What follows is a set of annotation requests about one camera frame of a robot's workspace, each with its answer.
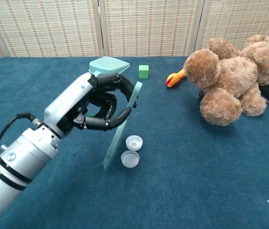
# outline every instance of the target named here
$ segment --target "green cube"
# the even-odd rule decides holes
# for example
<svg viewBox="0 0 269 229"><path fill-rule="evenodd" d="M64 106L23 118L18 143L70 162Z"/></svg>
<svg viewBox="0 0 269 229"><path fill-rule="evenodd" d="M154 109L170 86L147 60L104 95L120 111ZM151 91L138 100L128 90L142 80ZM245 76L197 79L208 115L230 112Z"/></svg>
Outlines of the green cube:
<svg viewBox="0 0 269 229"><path fill-rule="evenodd" d="M139 65L139 79L148 79L149 76L149 66L148 65Z"/></svg>

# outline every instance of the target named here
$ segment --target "rubber toy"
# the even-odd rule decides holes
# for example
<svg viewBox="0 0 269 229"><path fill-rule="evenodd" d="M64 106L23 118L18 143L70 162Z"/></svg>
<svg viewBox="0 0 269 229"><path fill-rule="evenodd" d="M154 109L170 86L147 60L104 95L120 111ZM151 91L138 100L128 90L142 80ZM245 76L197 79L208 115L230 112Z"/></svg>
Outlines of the rubber toy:
<svg viewBox="0 0 269 229"><path fill-rule="evenodd" d="M186 76L186 71L184 69L180 70L178 73L172 73L168 76L165 82L165 86L172 87L185 76Z"/></svg>

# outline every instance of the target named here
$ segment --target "blue table surface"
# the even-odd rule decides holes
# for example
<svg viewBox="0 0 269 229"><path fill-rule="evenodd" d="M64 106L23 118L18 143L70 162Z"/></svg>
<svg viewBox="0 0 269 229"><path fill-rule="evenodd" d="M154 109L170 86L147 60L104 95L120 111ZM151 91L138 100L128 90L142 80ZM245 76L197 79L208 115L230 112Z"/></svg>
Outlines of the blue table surface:
<svg viewBox="0 0 269 229"><path fill-rule="evenodd" d="M20 112L43 111L97 57L0 58L0 131ZM229 126L200 116L198 88L166 88L185 57L120 57L123 75L143 83L108 170L101 163L115 131L73 129L56 157L0 215L0 229L268 229L269 106ZM139 65L149 79L139 79ZM117 112L127 106L118 99ZM0 145L32 125L15 122ZM125 139L143 139L139 165L121 163Z"/></svg>

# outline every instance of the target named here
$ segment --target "white bottle cap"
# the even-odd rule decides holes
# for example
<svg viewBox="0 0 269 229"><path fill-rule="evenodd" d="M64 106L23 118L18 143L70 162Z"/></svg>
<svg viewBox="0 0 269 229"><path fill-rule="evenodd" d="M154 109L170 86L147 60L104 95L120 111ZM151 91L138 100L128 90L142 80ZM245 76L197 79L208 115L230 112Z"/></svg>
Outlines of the white bottle cap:
<svg viewBox="0 0 269 229"><path fill-rule="evenodd" d="M140 156L136 151L127 150L122 153L122 164L127 168L136 167L139 164Z"/></svg>
<svg viewBox="0 0 269 229"><path fill-rule="evenodd" d="M129 150L138 151L142 148L143 140L137 135L131 135L126 139L126 146Z"/></svg>

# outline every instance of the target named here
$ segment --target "wall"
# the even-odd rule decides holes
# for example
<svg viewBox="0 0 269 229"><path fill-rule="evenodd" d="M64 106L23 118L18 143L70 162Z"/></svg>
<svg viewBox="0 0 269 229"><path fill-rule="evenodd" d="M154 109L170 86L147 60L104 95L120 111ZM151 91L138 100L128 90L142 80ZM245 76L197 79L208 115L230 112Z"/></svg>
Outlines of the wall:
<svg viewBox="0 0 269 229"><path fill-rule="evenodd" d="M186 56L269 36L269 0L0 0L0 56Z"/></svg>

